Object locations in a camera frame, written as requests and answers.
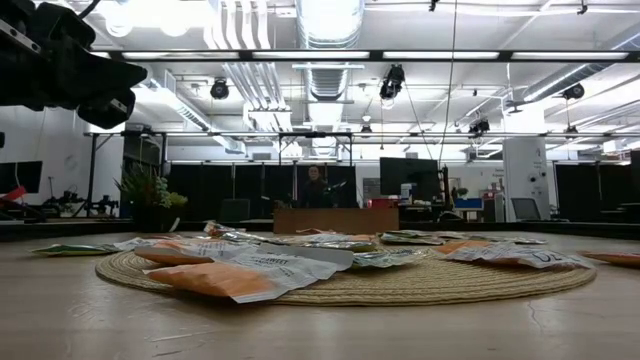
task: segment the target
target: exposed ceiling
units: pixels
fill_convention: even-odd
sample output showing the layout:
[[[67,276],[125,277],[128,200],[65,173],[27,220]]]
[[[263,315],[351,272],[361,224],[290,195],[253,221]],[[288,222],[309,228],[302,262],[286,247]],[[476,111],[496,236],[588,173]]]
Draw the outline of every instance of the exposed ceiling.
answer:
[[[67,1],[77,10],[88,1]],[[455,1],[442,0],[435,12],[427,11],[429,1],[367,0],[361,28],[359,48],[363,49],[445,49],[452,47]],[[579,0],[461,0],[457,4],[457,49],[517,49],[517,50],[594,50],[603,42],[640,21],[640,2],[634,0],[589,0],[589,11],[577,15]],[[115,1],[103,0],[88,17],[91,25],[103,36],[96,49],[160,50],[205,49],[203,26],[207,1],[181,1],[180,11],[164,21],[187,24],[188,32],[180,37],[165,35],[154,25],[148,14],[132,15],[134,29],[124,37],[112,37],[105,20],[113,13]],[[295,1],[269,0],[269,39],[274,48],[299,48]],[[280,84],[294,126],[309,125],[307,92],[303,73],[291,68],[291,63],[276,63]],[[434,133],[463,127],[461,119],[488,96],[507,88],[522,88],[544,79],[561,69],[563,64],[456,64],[453,66],[451,101],[447,122],[447,92],[450,64],[406,63],[404,70],[408,88],[395,99],[394,106],[382,110],[378,97],[379,83],[388,71],[388,63],[367,63],[362,70],[352,70],[342,112],[341,129],[358,131],[362,116],[371,116],[373,131],[416,131],[416,122]],[[178,92],[202,113],[208,115],[217,128],[230,131],[247,130],[242,121],[242,96],[231,85],[225,100],[213,100],[209,89],[215,77],[226,77],[220,63],[155,63],[156,78],[169,70],[178,80]],[[562,130],[567,121],[595,116],[638,99],[640,64],[619,64],[582,82],[586,89],[583,99],[569,101],[549,98],[543,101],[548,130]],[[615,88],[628,81],[628,84]],[[496,109],[490,116],[492,128],[501,127],[502,112]],[[607,131],[640,120],[640,111],[612,117],[590,131]],[[156,129],[172,131],[193,128],[182,120],[162,99],[138,94],[137,111],[132,121],[147,122]],[[597,144],[594,140],[587,144]],[[194,139],[193,145],[205,144]]]

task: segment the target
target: table surface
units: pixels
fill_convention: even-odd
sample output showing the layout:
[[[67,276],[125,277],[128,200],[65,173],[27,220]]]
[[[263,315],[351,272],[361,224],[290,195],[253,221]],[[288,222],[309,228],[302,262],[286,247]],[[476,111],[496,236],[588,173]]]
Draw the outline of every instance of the table surface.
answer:
[[[549,248],[640,252],[640,242],[508,233]],[[53,243],[0,243],[0,359],[637,359],[640,271],[598,265],[584,287],[426,307],[220,306],[96,277],[100,257],[39,258]]]

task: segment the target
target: wooden podium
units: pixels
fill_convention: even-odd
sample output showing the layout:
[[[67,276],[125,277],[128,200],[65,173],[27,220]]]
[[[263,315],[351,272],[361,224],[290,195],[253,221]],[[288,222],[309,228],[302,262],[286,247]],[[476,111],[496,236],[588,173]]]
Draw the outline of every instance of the wooden podium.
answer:
[[[399,230],[398,209],[277,209],[273,214],[275,234],[298,230],[334,230],[346,234],[375,234]]]

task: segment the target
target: red object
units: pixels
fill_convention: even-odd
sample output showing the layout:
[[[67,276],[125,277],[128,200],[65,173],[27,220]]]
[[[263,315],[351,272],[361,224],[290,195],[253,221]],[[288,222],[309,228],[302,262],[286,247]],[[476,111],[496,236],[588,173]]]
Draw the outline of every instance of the red object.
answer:
[[[27,193],[27,189],[25,189],[24,186],[20,186],[19,188],[3,196],[2,200],[16,201],[26,193]]]
[[[372,209],[388,209],[398,207],[397,199],[371,199],[369,207]]]

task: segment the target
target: woven round mat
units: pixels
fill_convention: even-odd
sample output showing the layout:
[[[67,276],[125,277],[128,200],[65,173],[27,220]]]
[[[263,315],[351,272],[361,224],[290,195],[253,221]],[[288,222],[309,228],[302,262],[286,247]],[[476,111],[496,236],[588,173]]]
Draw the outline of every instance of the woven round mat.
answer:
[[[162,293],[173,288],[149,279],[141,270],[161,265],[123,252],[96,266],[101,278]],[[537,270],[445,261],[430,254],[423,261],[387,269],[339,272],[331,279],[293,290],[275,304],[314,306],[436,305],[508,299],[571,289],[593,280],[594,269]]]

